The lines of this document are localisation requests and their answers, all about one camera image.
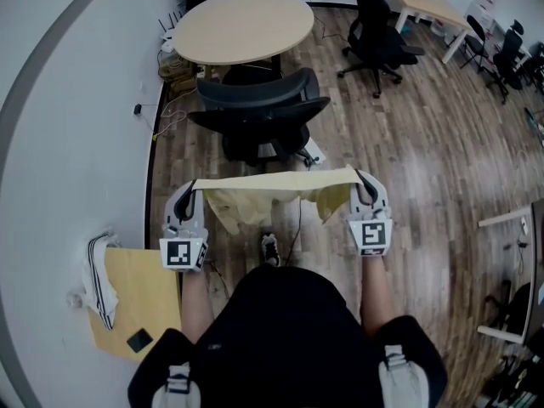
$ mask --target shoe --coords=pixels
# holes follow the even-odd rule
[[[278,240],[275,235],[272,233],[263,235],[261,247],[263,248],[264,262],[277,268],[281,263],[281,258],[278,253]]]

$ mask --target round table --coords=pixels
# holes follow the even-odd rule
[[[207,0],[176,25],[173,46],[197,64],[244,64],[294,47],[313,25],[302,0]]]

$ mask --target black t-shirt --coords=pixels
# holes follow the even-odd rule
[[[446,384],[439,354],[412,317],[399,317],[369,338],[334,285],[305,269],[266,264],[255,269],[239,283],[196,346],[186,339],[172,343],[184,345],[179,348],[184,358],[171,358],[172,347],[165,349],[165,345],[145,366],[157,343],[131,387],[135,382],[135,387],[141,387],[142,378],[149,378],[141,373],[143,368],[157,372],[166,362],[179,365],[189,360],[190,378],[201,391],[202,408],[382,407],[378,365],[384,359],[385,344],[401,344],[406,358],[426,372],[431,406],[436,406]],[[156,361],[157,355],[164,357],[161,362]],[[158,381],[151,385],[155,391],[166,377],[160,385]]]

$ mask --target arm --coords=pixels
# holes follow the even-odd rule
[[[381,257],[363,259],[360,319],[368,336],[374,336],[386,323],[397,317]]]
[[[212,322],[213,311],[207,295],[206,273],[184,273],[181,290],[182,333],[196,344]]]

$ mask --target person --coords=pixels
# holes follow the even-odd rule
[[[184,399],[191,408],[382,407],[378,367],[389,345],[401,345],[421,367],[428,405],[438,404],[447,383],[442,359],[417,321],[395,312],[381,257],[363,258],[361,328],[330,281],[281,265],[274,235],[263,237],[262,248],[264,264],[240,281],[217,319],[206,274],[184,273],[183,334],[168,330],[145,357],[129,387],[132,407],[181,406],[173,396],[156,401],[168,367],[183,363],[190,393],[199,394],[196,402]]]

